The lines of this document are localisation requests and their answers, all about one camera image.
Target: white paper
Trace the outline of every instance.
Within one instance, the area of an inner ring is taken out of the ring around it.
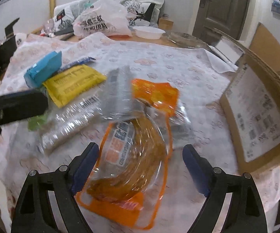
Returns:
[[[245,64],[226,91],[250,162],[280,144],[280,112],[262,81]]]

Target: tablecloth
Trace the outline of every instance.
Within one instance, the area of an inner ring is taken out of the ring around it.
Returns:
[[[10,60],[0,86],[0,95],[26,90],[23,74],[28,67],[53,50],[61,50],[63,64],[79,57],[97,59],[92,64],[106,74],[111,69],[129,65],[135,78],[153,82],[169,82],[180,90],[180,100],[192,122],[197,152],[212,166],[221,167],[228,174],[238,174],[229,127],[219,99],[234,73],[231,67],[204,49],[182,49],[149,43],[114,41],[102,33],[90,35],[78,43],[70,43],[29,35]],[[36,150],[37,132],[27,130],[27,121],[2,127],[0,135],[0,179],[5,184],[9,208],[13,210],[25,178],[30,170],[40,173],[56,170],[82,153],[89,142],[100,144],[105,132],[103,125],[82,130],[57,148],[49,157]],[[254,175],[265,211],[280,199],[280,167]],[[227,195],[214,232],[222,228],[231,195]],[[149,232],[187,232],[205,198],[199,194],[182,160],[181,150],[175,150],[169,163],[167,188],[158,211],[155,225]],[[54,204],[56,214],[58,207]],[[95,232],[138,232],[93,214],[81,211]],[[55,215],[58,227],[65,231],[61,219]]]

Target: silver package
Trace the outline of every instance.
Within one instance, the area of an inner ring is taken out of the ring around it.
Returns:
[[[97,94],[84,92],[62,109],[53,110],[48,123],[40,130],[38,150],[49,155],[57,146],[98,118],[100,105]]]
[[[100,96],[99,113],[103,119],[113,121],[130,119],[134,109],[131,80],[129,66],[123,66],[108,73]]]
[[[158,126],[159,131],[167,144],[169,139],[164,113],[153,107],[148,108],[147,112],[150,118]],[[186,109],[180,100],[178,100],[175,115],[173,117],[169,117],[169,124],[173,139],[173,149],[182,149],[185,145],[192,143],[192,139],[194,137],[192,124],[187,116]]]

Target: door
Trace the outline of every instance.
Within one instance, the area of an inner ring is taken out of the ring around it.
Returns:
[[[192,35],[212,45],[220,39],[211,30],[217,28],[238,40],[248,6],[249,0],[200,0]]]

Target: white label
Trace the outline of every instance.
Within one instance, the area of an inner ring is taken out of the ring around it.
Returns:
[[[105,155],[105,160],[117,166],[124,166],[130,147],[133,144],[134,130],[131,123],[117,123],[110,145]]]
[[[240,68],[226,97],[235,116],[246,162],[280,144],[277,105],[247,64]]]

